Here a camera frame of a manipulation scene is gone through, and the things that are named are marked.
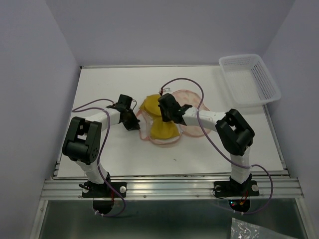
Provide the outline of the aluminium mounting rail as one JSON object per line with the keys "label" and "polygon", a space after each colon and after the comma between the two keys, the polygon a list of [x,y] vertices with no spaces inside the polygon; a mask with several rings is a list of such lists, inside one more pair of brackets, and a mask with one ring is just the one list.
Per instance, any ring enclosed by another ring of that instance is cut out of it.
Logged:
{"label": "aluminium mounting rail", "polygon": [[[226,181],[222,176],[188,177],[114,177],[114,182],[126,182],[126,200],[213,200],[215,182]],[[303,198],[298,179],[273,177],[273,199]],[[42,200],[84,200],[78,186],[84,180],[46,180]]]}

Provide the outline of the clear plastic bag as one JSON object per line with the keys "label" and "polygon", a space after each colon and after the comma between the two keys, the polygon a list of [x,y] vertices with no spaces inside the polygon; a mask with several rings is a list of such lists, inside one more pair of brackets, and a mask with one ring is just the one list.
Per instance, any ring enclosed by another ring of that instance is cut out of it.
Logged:
{"label": "clear plastic bag", "polygon": [[262,239],[260,226],[232,218],[231,239]]}

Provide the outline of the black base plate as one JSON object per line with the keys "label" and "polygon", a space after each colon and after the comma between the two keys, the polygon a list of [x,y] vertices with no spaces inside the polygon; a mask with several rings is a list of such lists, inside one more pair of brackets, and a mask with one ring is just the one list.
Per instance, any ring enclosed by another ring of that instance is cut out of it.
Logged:
{"label": "black base plate", "polygon": [[[110,182],[110,185],[123,198],[126,197],[126,182]],[[79,184],[79,187],[82,189],[83,198],[119,198],[119,196],[106,183],[95,184],[90,181],[86,181],[83,184]]]}
{"label": "black base plate", "polygon": [[236,181],[217,181],[214,182],[214,194],[218,198],[223,197],[242,197],[248,194],[249,197],[260,195],[257,182],[252,180],[248,183],[239,184]]}

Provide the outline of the white plastic basket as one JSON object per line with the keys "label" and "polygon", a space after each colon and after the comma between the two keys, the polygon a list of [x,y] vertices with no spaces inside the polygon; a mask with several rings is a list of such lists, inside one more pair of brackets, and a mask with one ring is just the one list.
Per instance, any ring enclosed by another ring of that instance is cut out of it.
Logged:
{"label": "white plastic basket", "polygon": [[234,103],[241,107],[262,106],[281,98],[281,91],[257,54],[221,57],[219,65]]}

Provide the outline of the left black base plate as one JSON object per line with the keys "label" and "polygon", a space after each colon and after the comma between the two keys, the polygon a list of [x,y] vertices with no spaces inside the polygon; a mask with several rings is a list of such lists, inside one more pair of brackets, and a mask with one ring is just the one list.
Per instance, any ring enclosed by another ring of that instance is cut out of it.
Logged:
{"label": "left black base plate", "polygon": [[[110,182],[110,185],[123,198],[126,197],[126,182]],[[79,184],[79,187],[82,189],[83,198],[119,198],[119,196],[106,183],[95,184],[90,181],[86,181],[83,184]]]}

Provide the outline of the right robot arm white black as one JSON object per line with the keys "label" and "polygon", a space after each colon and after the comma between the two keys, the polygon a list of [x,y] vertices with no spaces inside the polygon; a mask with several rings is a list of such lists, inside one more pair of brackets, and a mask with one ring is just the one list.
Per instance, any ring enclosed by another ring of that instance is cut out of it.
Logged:
{"label": "right robot arm white black", "polygon": [[206,129],[219,135],[229,157],[220,154],[231,163],[231,181],[229,188],[234,194],[241,194],[247,189],[247,180],[251,176],[249,165],[250,146],[255,132],[236,110],[219,113],[199,110],[191,105],[181,106],[172,94],[164,94],[159,99],[159,108],[163,121],[172,121],[185,126],[198,126],[205,136]]}

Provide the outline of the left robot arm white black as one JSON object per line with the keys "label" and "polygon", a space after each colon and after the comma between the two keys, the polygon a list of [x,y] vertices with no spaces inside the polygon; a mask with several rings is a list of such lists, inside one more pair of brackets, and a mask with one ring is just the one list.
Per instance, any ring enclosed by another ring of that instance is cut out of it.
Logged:
{"label": "left robot arm white black", "polygon": [[126,130],[139,130],[139,120],[134,114],[131,104],[135,100],[132,97],[121,94],[117,102],[105,108],[92,107],[92,110],[100,110],[100,113],[88,118],[73,117],[69,123],[66,137],[62,146],[62,154],[74,161],[87,176],[88,182],[94,184],[94,191],[99,196],[110,193],[111,184],[106,181],[109,173],[100,165],[101,135],[110,127],[122,124]]}

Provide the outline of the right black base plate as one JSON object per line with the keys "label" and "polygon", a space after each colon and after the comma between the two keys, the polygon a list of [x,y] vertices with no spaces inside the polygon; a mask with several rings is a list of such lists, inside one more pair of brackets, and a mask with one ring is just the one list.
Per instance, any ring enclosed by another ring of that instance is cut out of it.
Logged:
{"label": "right black base plate", "polygon": [[214,182],[214,194],[218,198],[223,197],[242,197],[248,194],[249,197],[260,195],[257,182],[252,180],[248,183],[239,184],[236,181],[217,181]]}

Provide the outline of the floral mesh laundry bag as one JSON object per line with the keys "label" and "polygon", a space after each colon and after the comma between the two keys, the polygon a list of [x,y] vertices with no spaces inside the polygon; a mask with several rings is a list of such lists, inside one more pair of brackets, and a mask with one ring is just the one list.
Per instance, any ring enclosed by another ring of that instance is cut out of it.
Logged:
{"label": "floral mesh laundry bag", "polygon": [[197,93],[178,90],[170,97],[164,97],[163,102],[160,97],[160,94],[146,96],[136,113],[140,120],[140,140],[169,145],[177,143],[184,134],[199,138],[211,132],[210,129],[202,130],[198,120],[195,124],[187,124],[182,118],[187,109],[199,106],[201,97]]}

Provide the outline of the yellow bra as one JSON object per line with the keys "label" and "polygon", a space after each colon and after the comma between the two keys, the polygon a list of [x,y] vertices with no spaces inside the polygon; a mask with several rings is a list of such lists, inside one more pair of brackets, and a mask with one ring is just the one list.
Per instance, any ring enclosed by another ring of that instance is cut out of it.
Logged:
{"label": "yellow bra", "polygon": [[171,140],[178,139],[181,133],[172,121],[164,122],[159,108],[159,94],[147,96],[139,107],[136,116],[142,115],[147,123],[148,139]]}

